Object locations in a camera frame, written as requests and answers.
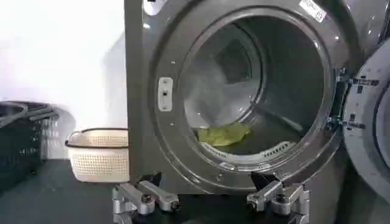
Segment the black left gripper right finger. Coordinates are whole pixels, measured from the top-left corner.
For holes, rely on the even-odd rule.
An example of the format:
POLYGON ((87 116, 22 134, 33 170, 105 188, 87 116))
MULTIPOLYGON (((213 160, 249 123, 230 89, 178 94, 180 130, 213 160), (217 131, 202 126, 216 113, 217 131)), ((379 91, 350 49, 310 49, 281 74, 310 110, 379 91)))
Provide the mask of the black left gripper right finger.
POLYGON ((251 172, 256 191, 247 194, 246 205, 254 213, 268 208, 275 215, 289 217, 289 223, 309 224, 310 190, 303 183, 285 184, 276 175, 251 172))

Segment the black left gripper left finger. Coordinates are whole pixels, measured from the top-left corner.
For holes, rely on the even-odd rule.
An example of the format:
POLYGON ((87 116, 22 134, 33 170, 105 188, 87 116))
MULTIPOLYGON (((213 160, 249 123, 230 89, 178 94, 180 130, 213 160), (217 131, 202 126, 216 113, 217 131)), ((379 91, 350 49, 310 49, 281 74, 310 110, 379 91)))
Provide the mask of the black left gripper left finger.
POLYGON ((160 187, 161 172, 143 175, 135 183, 125 182, 112 189, 112 219, 114 223, 131 224, 136 215, 148 216, 159 208, 173 213, 180 209, 177 194, 160 187))

